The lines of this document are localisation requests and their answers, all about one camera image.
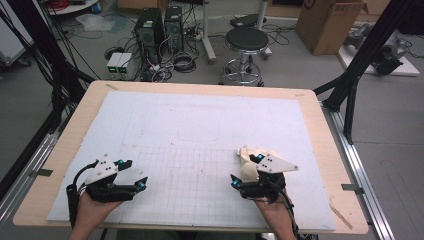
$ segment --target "black fabric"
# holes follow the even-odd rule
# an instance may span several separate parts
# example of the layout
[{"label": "black fabric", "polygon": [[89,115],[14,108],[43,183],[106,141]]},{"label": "black fabric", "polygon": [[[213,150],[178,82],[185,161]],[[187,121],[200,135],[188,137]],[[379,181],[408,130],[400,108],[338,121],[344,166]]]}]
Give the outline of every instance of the black fabric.
[{"label": "black fabric", "polygon": [[260,50],[268,44],[267,35],[256,28],[234,28],[226,39],[234,48],[246,51]]}]

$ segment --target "computer tower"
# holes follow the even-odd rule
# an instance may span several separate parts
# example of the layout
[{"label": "computer tower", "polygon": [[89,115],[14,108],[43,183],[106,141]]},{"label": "computer tower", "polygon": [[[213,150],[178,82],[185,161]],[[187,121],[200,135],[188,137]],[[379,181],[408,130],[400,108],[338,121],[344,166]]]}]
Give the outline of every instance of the computer tower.
[{"label": "computer tower", "polygon": [[162,22],[162,14],[159,8],[144,8],[134,27],[137,41],[143,46],[143,52],[147,53],[148,60],[152,64],[160,64],[165,52],[165,32]]},{"label": "computer tower", "polygon": [[182,8],[177,6],[169,6],[165,13],[165,34],[168,52],[175,53],[184,51],[184,35],[182,22]]}]

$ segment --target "desk leg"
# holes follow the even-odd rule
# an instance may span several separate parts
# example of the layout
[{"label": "desk leg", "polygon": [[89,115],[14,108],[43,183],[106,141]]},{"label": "desk leg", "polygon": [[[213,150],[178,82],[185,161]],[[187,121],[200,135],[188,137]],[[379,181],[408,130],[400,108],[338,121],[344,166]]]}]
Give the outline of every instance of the desk leg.
[{"label": "desk leg", "polygon": [[209,64],[212,64],[216,60],[215,52],[213,51],[211,42],[209,41],[209,0],[203,0],[203,33],[201,33],[202,42],[205,46],[206,53],[208,54]]},{"label": "desk leg", "polygon": [[[266,7],[268,6],[268,1],[269,0],[261,0],[261,5],[259,7],[258,21],[256,22],[256,28],[259,30],[262,30],[262,23],[264,22],[265,11],[266,11]],[[263,58],[267,59],[271,55],[272,55],[271,49],[269,49],[269,47],[266,48],[265,51],[263,52]]]}]

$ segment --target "gray floor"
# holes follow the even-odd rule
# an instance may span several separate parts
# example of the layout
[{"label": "gray floor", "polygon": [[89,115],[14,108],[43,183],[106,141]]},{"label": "gray floor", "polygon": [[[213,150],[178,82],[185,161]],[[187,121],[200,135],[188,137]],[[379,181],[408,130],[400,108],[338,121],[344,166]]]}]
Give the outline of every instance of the gray floor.
[{"label": "gray floor", "polygon": [[[108,16],[117,22],[109,32],[83,32],[71,42],[102,79],[109,79],[104,52],[117,46],[123,37],[131,37],[134,23],[120,16]],[[225,33],[230,17],[210,20],[210,34]],[[63,19],[69,27],[72,19]],[[290,27],[295,20],[269,19],[267,24]],[[81,27],[69,27],[81,31]],[[272,44],[273,55],[254,58],[262,71],[265,87],[314,89],[338,77],[344,68],[337,56],[312,56],[294,31],[283,34],[289,45]],[[411,51],[424,54],[424,40],[405,37],[413,43]],[[222,67],[236,55],[224,46],[222,37],[212,37],[217,61],[209,65],[201,43],[197,69],[188,74],[174,73],[170,83],[217,84]],[[406,58],[420,71],[423,59]],[[80,69],[93,75],[77,58]],[[3,178],[33,134],[51,110],[51,87],[38,68],[12,66],[0,73],[0,177]],[[396,239],[424,239],[424,93],[423,74],[417,77],[375,76],[364,74],[358,88],[353,140],[381,207]],[[318,98],[324,100],[329,93]],[[15,226],[12,217],[1,227],[2,239],[65,239],[69,229],[25,228]],[[99,232],[91,239],[98,239]],[[108,235],[113,239],[114,232]],[[372,227],[365,236],[320,235],[320,239],[377,239]]]}]

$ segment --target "black metal frame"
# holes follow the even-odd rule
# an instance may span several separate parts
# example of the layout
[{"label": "black metal frame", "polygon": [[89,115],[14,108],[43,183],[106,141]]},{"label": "black metal frame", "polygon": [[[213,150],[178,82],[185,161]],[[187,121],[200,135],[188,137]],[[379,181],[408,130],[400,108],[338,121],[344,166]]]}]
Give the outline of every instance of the black metal frame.
[{"label": "black metal frame", "polygon": [[396,30],[396,27],[411,12],[413,5],[417,1],[391,0],[346,71],[333,81],[314,89],[315,94],[319,95],[334,88],[330,97],[322,102],[324,107],[333,112],[338,112],[340,105],[347,98],[343,134],[351,145],[353,144],[352,123],[359,80],[376,58],[390,35]]}]

